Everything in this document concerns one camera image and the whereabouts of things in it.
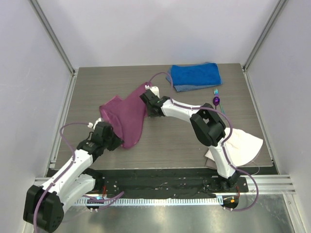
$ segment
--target metal floor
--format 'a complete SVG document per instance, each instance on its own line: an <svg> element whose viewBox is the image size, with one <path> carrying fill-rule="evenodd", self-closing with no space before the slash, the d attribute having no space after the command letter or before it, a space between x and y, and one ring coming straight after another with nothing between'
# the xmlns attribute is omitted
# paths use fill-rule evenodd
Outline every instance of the metal floor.
<svg viewBox="0 0 311 233"><path fill-rule="evenodd" d="M240 197L238 208L254 195ZM85 207L71 207L64 220ZM248 211L224 211L219 205L110 207L83 213L62 223L55 233L294 233L283 195L260 195Z"/></svg>
<svg viewBox="0 0 311 233"><path fill-rule="evenodd" d="M94 122L100 117L99 106L115 95L128 96L140 84L154 74L167 71L170 66L88 67L80 68L71 99L67 123ZM242 129L263 139L263 134L253 106L240 64L219 64L224 84L218 86L224 111L233 127ZM160 95L170 94L170 85L161 75L154 79ZM212 103L213 88L174 94L177 101L200 105ZM76 146L88 135L88 128L69 126L65 136ZM118 148L105 151L91 166L94 169L123 168L178 168L204 167L207 148L196 138L191 125L170 117L146 118L142 137L130 150ZM71 157L67 145L62 142L55 169L59 169ZM255 159L258 166L272 166L266 144Z"/></svg>

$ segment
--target fork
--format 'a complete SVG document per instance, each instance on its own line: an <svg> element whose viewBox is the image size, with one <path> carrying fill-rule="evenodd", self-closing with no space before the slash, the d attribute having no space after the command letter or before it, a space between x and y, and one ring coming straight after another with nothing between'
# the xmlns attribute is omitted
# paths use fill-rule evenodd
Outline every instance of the fork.
<svg viewBox="0 0 311 233"><path fill-rule="evenodd" d="M214 89L214 95L219 98L219 93L218 93L218 89L217 88ZM220 109L221 109L222 113L225 114L221 102L219 103L219 106L220 106Z"/></svg>

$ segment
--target purple spoon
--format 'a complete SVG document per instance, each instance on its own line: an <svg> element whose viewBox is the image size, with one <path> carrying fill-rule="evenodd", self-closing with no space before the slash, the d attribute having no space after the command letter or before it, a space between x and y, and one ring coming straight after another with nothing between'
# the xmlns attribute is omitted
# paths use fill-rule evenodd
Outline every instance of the purple spoon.
<svg viewBox="0 0 311 233"><path fill-rule="evenodd" d="M217 105L220 104L220 98L218 96L215 96L213 98L213 104L215 105L215 109L216 109Z"/></svg>

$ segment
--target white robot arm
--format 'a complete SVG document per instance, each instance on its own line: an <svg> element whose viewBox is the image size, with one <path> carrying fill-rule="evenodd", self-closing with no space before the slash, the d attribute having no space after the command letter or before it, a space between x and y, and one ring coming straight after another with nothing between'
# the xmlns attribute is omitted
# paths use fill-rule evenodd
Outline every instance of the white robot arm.
<svg viewBox="0 0 311 233"><path fill-rule="evenodd" d="M158 95L158 88L151 87L140 96L147 106L148 116L175 117L190 123L198 140L211 150L217 172L225 185L233 187L239 178L239 174L230 166L224 155L221 143L225 137L225 124L217 113L208 110L212 106L207 103L202 106L195 106L176 101L173 104L169 97L159 98ZM193 109L198 107L206 107L207 109ZM43 193L53 184L44 196L36 219L38 227L49 233L54 232L62 222L66 211L81 196L92 190L102 188L103 175L88 167L103 154L105 149L114 150L122 143L123 141L114 134L109 123L102 122L101 119L97 120L93 134L90 138L79 143L75 150L75 156L71 157L42 186L33 185L29 188L23 219L33 224L35 207ZM231 161L229 151L226 150L226 153Z"/></svg>
<svg viewBox="0 0 311 233"><path fill-rule="evenodd" d="M123 141L107 122L97 120L91 137L79 143L67 163L42 186L31 186L26 195L23 219L33 224L35 208L43 197L38 213L37 226L54 232L62 222L66 211L85 193L103 187L103 175L88 168L105 149L114 150Z"/></svg>
<svg viewBox="0 0 311 233"><path fill-rule="evenodd" d="M170 98L166 96L160 99L159 90L155 86L146 87L146 89L146 92L140 98L147 106L148 116L175 117L192 124L199 141L211 150L217 166L217 173L228 181L229 186L232 186L238 179L238 175L226 160L221 146L225 137L225 124L218 114L209 110L198 110L197 108L201 106L179 103L175 100L173 104ZM213 108L208 103L205 103L203 107ZM227 149L226 153L231 164L233 164Z"/></svg>

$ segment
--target cable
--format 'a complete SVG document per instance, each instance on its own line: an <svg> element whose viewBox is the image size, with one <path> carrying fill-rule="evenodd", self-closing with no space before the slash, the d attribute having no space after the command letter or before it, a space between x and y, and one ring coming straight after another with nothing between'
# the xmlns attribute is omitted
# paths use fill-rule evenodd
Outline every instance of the cable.
<svg viewBox="0 0 311 233"><path fill-rule="evenodd" d="M106 193L106 185L104 186L104 190L103 190L103 194L102 194L102 198L104 199L104 195Z"/></svg>
<svg viewBox="0 0 311 233"><path fill-rule="evenodd" d="M228 157L228 155L227 155L227 152L225 151L225 147L224 147L225 142L231 137L232 132L233 132L233 127L232 127L232 124L231 124L230 119L229 119L228 117L226 117L226 115L223 114L222 112L220 112L220 111L218 111L218 110L216 110L216 109L213 109L213 108L206 108L206 107L188 107L188 106L184 106L184 105L182 105L182 104L174 103L174 101L173 101L173 79L172 79L172 77L171 77L171 75L170 75L169 73L167 73L167 72L159 72L159 73L155 74L155 75L152 76L151 79L149 80L149 82L148 82L149 85L151 85L151 80L152 80L153 78L155 78L155 76L157 76L157 75L159 75L159 74L166 74L167 77L169 77L170 80L171 80L170 101L171 101L171 103L172 103L173 105L175 105L175 106L177 106L177 107L184 108L184 109L188 109L188 110L201 110L201 109L203 109L203 110L209 110L209 111L216 112L216 113L220 114L221 116L223 116L223 117L226 119L226 121L228 122L229 127L230 127L230 133L229 133L229 135L228 135L228 136L222 141L222 143L221 143L221 147L222 147L222 149L223 149L223 151L224 151L225 159L227 160L228 164L229 164L233 169L235 169L236 171L238 171L238 172L240 172L240 173L243 173L243 174L249 176L249 178L254 182L254 185L255 185L255 187L256 187L256 198L255 198L254 202L253 202L250 206L248 206L248 207L246 207L246 208L238 209L238 210L236 210L236 209L233 209L233 210L232 210L232 209L227 208L227 207L226 207L226 209L227 209L227 210L230 210L230 211L244 211L244 210L248 210L248 209L252 208L252 207L256 204L256 202L257 202L257 200L258 200L258 197L259 197L259 188L258 188L258 185L257 185L255 179L254 179L249 173L247 173L246 171L243 171L243 170L241 170L241 169L235 167L235 166L231 163L231 161L229 160L229 157Z"/></svg>
<svg viewBox="0 0 311 233"><path fill-rule="evenodd" d="M253 160L252 160L252 162L258 167L258 171L256 173L252 174L252 176L254 176L254 175L257 175L260 172L260 167Z"/></svg>
<svg viewBox="0 0 311 233"><path fill-rule="evenodd" d="M237 198L240 198L241 193L240 193L240 190L239 190L239 187L238 187L238 186L237 186L237 191L238 191L238 196L237 196Z"/></svg>
<svg viewBox="0 0 311 233"><path fill-rule="evenodd" d="M66 124L64 126L62 126L59 130L60 136L62 137L62 139L64 140L64 142L67 144L67 146L69 147L69 149L71 150L72 153L72 161L71 163L68 165L68 167L58 176L55 178L55 180L47 187L47 189L43 192L43 194L41 195L37 205L35 206L35 212L34 212L34 219L33 219L33 223L34 223L34 231L35 233L39 233L38 231L38 226L37 226L37 216L38 216L38 211L39 211L39 207L44 199L44 197L46 196L46 194L48 193L48 191L55 185L55 183L72 167L72 165L75 162L75 158L76 155L74 153L74 148L70 145L69 141L65 138L65 136L63 135L63 129L69 125L75 125L75 124L79 124L79 125L88 125L88 123L86 122L73 122L73 123L69 123Z"/></svg>
<svg viewBox="0 0 311 233"><path fill-rule="evenodd" d="M110 201L112 200L111 203L109 203L108 205L105 205L103 207L100 207L98 208L97 210L104 210L104 209L107 209L109 206L111 206L113 203L115 203L120 197L122 197L124 194L124 191L120 192L118 195L116 195L115 197L113 198L109 198L109 199L105 199L105 200L98 200L94 197L90 197L90 196L87 196L87 195L83 195L83 197L86 197L86 198L90 198L92 199L94 202L98 202L98 203L105 203L106 201ZM76 216L74 216L73 218L71 218L70 220L65 220L65 221L62 221L62 223L68 223L68 222L71 222L73 221L74 219L76 219L77 217L81 216L82 214L88 212L88 210L85 210L85 211L82 211L80 213L78 213Z"/></svg>

